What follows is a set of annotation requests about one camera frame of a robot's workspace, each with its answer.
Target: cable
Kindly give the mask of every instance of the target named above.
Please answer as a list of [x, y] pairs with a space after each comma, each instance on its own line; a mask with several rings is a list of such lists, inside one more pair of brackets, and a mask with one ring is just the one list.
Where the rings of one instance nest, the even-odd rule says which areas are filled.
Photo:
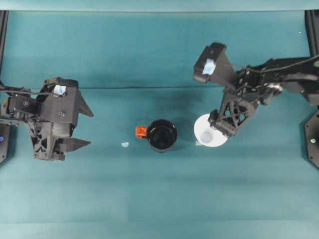
[[301, 64], [307, 63], [307, 62], [312, 61], [312, 60], [314, 60], [314, 59], [316, 59], [318, 57], [319, 57], [319, 54], [316, 55], [316, 56], [313, 56], [311, 58], [308, 58], [306, 60], [299, 61], [299, 62], [290, 64], [290, 65], [287, 65], [287, 66], [271, 68], [271, 69], [266, 69], [266, 70], [255, 70], [255, 69], [252, 69], [250, 67], [246, 67], [246, 69], [249, 70], [249, 71], [257, 72], [257, 73], [267, 73], [267, 72], [273, 72], [273, 71], [281, 71], [281, 70], [285, 70], [285, 69], [291, 68], [293, 66], [297, 66], [297, 65], [301, 65]]
[[241, 68], [243, 70], [248, 70], [248, 71], [251, 71], [251, 72], [255, 72], [255, 73], [267, 73], [267, 72], [273, 72], [273, 71], [281, 71], [281, 70], [285, 70], [285, 69], [288, 69], [288, 68], [291, 68], [293, 66], [297, 66], [297, 65], [300, 65], [300, 64], [304, 64], [304, 63], [307, 63], [309, 61], [312, 61], [316, 58], [319, 57], [319, 54], [318, 55], [315, 55], [311, 58], [308, 58], [306, 60], [303, 60], [303, 61], [299, 61], [299, 62], [296, 62], [296, 63], [293, 63], [293, 64], [290, 64], [290, 65], [287, 65], [287, 66], [283, 66], [283, 67], [277, 67], [277, 68], [271, 68], [271, 69], [266, 69], [266, 70], [256, 70], [254, 68], [250, 68], [250, 67], [245, 67], [245, 66], [241, 66], [241, 65], [236, 65], [236, 64], [231, 64], [231, 65], [227, 65], [227, 64], [223, 64], [223, 63], [218, 63], [217, 65], [223, 65], [223, 66], [229, 66], [229, 67], [233, 67], [233, 68]]
[[51, 93], [51, 92], [28, 92], [28, 91], [14, 91], [14, 90], [0, 90], [0, 92], [4, 93], [17, 93], [17, 94], [26, 94], [26, 95], [36, 95], [36, 96], [57, 96], [57, 97], [62, 97], [62, 95], [56, 94], [56, 93]]

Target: orange object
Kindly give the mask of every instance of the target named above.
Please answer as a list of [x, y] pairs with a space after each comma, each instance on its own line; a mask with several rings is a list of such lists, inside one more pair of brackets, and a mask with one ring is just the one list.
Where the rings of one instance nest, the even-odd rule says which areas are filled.
[[135, 128], [135, 136], [137, 138], [146, 138], [148, 133], [148, 128], [144, 126], [136, 126]]

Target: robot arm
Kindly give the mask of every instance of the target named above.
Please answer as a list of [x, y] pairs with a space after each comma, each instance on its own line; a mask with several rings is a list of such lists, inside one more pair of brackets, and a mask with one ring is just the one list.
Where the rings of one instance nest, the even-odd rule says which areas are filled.
[[33, 144], [33, 156], [43, 160], [64, 160], [64, 153], [88, 145], [89, 141], [71, 138], [79, 113], [93, 114], [78, 89], [78, 82], [60, 77], [44, 81], [39, 93], [24, 88], [0, 85], [3, 99], [0, 123], [26, 124]]
[[[300, 93], [311, 105], [319, 105], [318, 55], [270, 59], [260, 66], [247, 66], [235, 72], [225, 51], [226, 46], [220, 43], [206, 47], [194, 66], [193, 76], [196, 81], [211, 81], [225, 87], [220, 109], [213, 110], [208, 119], [211, 127], [225, 136], [234, 136], [254, 115], [259, 104], [268, 105], [283, 89]], [[319, 147], [317, 151], [318, 156], [312, 156], [308, 147], [310, 160], [319, 167]]]

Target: bolt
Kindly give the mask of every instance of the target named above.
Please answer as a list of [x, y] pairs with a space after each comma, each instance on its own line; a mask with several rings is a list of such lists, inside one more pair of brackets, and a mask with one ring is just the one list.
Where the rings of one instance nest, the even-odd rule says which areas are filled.
[[314, 62], [314, 67], [319, 67], [319, 61]]
[[24, 107], [29, 107], [30, 106], [30, 101], [29, 100], [24, 100], [23, 101], [23, 106]]

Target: white paper plate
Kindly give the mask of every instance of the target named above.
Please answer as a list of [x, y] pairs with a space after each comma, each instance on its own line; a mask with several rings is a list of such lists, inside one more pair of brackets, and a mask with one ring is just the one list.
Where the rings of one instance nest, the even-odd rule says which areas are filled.
[[212, 129], [208, 122], [209, 114], [199, 117], [194, 124], [194, 134], [197, 140], [207, 147], [218, 147], [227, 141], [227, 137], [219, 130]]

